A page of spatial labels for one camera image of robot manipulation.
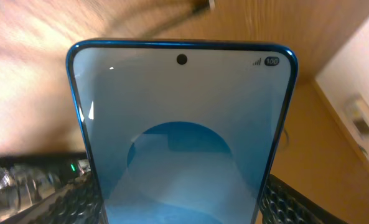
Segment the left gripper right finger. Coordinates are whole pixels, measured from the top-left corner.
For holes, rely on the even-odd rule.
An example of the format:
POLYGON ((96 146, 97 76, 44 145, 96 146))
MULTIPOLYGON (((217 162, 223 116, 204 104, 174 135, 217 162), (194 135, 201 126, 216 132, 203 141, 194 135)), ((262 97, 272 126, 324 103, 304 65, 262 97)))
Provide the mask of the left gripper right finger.
POLYGON ((259 210, 263 224, 346 224, 272 174, 259 210))

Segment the white power strip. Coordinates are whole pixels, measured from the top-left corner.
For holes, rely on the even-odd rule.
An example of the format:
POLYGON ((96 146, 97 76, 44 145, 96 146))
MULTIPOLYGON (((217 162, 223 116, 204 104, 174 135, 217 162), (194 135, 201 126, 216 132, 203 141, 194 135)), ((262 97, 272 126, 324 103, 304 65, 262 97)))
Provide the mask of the white power strip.
POLYGON ((354 95, 344 104, 343 111, 355 130, 356 142, 369 150, 369 106, 361 95, 354 95))

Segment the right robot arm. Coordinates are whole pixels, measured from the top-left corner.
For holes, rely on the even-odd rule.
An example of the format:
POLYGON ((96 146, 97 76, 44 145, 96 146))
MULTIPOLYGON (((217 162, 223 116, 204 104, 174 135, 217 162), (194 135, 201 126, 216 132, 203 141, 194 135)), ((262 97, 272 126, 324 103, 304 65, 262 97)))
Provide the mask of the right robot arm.
POLYGON ((27 223, 90 171, 84 152, 0 157, 0 223, 27 223))

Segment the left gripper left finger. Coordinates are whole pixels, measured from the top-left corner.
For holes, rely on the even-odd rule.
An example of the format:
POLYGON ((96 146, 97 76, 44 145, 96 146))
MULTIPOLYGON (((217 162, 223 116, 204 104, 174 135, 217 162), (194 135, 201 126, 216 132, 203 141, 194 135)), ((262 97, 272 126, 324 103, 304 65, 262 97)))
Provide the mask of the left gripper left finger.
POLYGON ((2 221, 2 224, 97 224, 101 195, 91 174, 83 174, 56 193, 2 221))

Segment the blue Samsung smartphone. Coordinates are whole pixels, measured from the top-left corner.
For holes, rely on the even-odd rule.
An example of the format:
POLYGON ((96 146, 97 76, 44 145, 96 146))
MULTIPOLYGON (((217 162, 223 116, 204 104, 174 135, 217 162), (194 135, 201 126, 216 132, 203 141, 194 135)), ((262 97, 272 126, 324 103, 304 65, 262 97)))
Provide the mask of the blue Samsung smartphone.
POLYGON ((89 39, 66 69, 107 223, 254 223, 299 69, 279 44, 89 39))

